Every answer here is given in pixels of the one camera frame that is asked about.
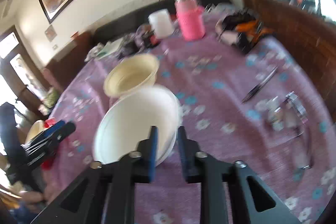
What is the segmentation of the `white bowl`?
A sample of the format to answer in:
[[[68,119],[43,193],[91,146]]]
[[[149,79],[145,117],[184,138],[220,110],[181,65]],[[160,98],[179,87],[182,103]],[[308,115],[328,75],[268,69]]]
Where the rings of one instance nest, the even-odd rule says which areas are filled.
[[[155,164],[160,165],[173,150],[182,124],[178,98],[162,85],[141,88],[118,100],[100,122],[93,141],[93,159],[102,164],[119,160],[135,150],[158,129]]]

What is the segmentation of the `cream plastic bowl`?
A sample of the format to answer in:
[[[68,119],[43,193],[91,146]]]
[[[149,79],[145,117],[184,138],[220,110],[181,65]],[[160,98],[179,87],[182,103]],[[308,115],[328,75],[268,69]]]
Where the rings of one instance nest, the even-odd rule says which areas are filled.
[[[110,98],[119,98],[143,86],[154,85],[159,65],[159,59],[149,53],[124,59],[105,78],[104,93]]]
[[[42,133],[45,130],[45,123],[43,120],[36,121],[30,128],[25,144],[28,144],[30,141],[32,141],[35,137],[37,137],[40,133]]]

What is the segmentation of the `dark wooden chair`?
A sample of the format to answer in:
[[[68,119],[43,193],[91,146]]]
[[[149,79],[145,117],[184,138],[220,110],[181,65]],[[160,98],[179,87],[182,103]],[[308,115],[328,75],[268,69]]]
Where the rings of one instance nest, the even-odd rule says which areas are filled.
[[[40,99],[36,94],[30,91],[29,87],[25,87],[17,95],[15,102],[21,102],[30,112],[39,117],[49,116],[56,106],[60,94],[51,87],[47,94]]]

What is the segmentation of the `purple floral tablecloth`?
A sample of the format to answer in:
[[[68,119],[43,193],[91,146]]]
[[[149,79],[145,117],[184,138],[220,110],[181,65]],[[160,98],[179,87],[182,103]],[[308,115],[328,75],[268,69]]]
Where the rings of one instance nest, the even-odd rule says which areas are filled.
[[[150,51],[160,62],[156,84],[179,99],[189,138],[217,159],[244,160],[281,198],[301,223],[315,223],[335,193],[335,130],[321,96],[303,69],[276,39],[268,37],[247,56],[218,41],[220,17],[205,14],[206,36],[185,42],[181,35],[163,40]],[[74,121],[76,131],[60,144],[44,172],[57,196],[92,161],[96,128],[113,100],[103,83],[119,63],[113,56],[91,60],[64,91],[52,116]],[[250,101],[245,95],[278,67],[275,76]],[[282,101],[294,91],[307,111],[313,167],[301,170],[291,128],[275,131],[267,122],[266,102]],[[154,183],[140,185],[135,223],[199,223],[199,190],[185,183],[178,147],[156,171]]]

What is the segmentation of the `black pen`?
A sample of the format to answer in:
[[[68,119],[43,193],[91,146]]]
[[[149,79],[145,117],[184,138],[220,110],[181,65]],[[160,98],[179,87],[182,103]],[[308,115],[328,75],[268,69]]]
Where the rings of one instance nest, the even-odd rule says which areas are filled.
[[[242,103],[248,102],[252,99],[261,89],[272,79],[272,77],[278,71],[278,67],[275,67],[268,75],[265,77],[259,84],[257,84],[253,89],[249,91],[249,93],[243,98]]]

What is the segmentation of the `white crumpled cloth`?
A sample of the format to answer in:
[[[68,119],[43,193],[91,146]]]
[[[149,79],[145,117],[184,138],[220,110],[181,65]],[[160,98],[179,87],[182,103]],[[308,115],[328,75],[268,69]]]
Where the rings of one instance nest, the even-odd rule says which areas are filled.
[[[94,46],[88,53],[85,58],[85,62],[88,62],[92,59],[94,59],[104,48],[104,45],[102,43],[98,43],[98,45]]]

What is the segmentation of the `white folded paper bag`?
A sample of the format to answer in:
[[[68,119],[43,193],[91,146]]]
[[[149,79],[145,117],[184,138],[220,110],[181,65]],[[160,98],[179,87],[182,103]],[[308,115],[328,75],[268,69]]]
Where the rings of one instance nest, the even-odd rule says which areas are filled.
[[[119,38],[115,41],[108,41],[104,48],[96,55],[95,59],[100,60],[109,55],[118,53],[122,47],[123,38]]]

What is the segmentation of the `black battery charger box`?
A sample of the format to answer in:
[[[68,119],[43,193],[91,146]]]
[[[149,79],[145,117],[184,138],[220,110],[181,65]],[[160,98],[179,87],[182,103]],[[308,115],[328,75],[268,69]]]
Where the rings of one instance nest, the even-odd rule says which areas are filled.
[[[136,54],[139,51],[139,46],[133,35],[126,35],[122,39],[120,53],[125,56]]]

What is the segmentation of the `black and orange bag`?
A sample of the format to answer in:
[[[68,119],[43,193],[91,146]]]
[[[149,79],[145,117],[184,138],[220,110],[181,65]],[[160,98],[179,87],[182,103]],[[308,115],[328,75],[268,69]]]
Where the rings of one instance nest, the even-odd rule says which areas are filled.
[[[221,43],[232,46],[247,55],[258,42],[273,36],[273,30],[245,11],[227,15],[216,23],[215,31]]]

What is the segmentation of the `black sofa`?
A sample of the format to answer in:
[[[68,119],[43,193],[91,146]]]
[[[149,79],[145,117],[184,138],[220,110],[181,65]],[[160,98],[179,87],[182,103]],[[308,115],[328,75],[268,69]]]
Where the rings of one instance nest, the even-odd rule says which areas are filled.
[[[174,2],[175,0],[159,0],[104,24],[93,33],[92,44],[94,46],[98,43],[106,44],[106,42],[112,39],[118,39],[126,34],[135,33],[140,25],[149,22],[148,16],[158,10],[167,9],[170,15],[175,15]],[[231,0],[197,0],[197,2],[203,7],[218,5],[220,3],[232,3]]]

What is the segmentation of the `pink sleeved thermos bottle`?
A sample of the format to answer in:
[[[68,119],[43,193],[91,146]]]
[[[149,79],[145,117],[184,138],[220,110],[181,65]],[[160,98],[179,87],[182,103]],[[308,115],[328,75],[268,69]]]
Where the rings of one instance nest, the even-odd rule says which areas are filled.
[[[206,33],[203,23],[204,8],[199,6],[197,0],[175,0],[177,20],[186,41],[203,38]]]

